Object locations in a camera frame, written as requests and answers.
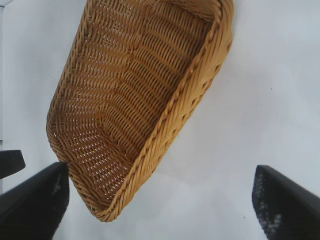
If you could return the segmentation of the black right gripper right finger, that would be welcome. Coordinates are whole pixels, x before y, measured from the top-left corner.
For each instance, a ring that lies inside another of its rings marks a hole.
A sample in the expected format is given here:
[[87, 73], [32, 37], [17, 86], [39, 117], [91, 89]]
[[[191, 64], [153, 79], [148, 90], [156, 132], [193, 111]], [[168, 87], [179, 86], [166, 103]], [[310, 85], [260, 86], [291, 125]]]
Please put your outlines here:
[[251, 201], [268, 240], [320, 238], [320, 198], [274, 168], [256, 167]]

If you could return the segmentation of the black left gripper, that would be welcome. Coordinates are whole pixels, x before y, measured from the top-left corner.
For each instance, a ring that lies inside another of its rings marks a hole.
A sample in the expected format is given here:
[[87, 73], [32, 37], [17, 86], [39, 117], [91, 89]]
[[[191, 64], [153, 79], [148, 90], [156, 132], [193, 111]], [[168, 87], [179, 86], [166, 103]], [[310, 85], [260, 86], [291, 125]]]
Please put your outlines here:
[[26, 167], [22, 151], [1, 150], [0, 151], [0, 178], [4, 179], [11, 176]]

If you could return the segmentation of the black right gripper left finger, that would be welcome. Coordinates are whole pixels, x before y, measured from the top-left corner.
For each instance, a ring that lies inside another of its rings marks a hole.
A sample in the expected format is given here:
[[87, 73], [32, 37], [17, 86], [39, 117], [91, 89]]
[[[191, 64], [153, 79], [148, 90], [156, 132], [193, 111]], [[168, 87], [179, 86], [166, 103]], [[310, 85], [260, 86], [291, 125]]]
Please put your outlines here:
[[2, 240], [51, 240], [70, 200], [69, 171], [56, 162], [0, 197]]

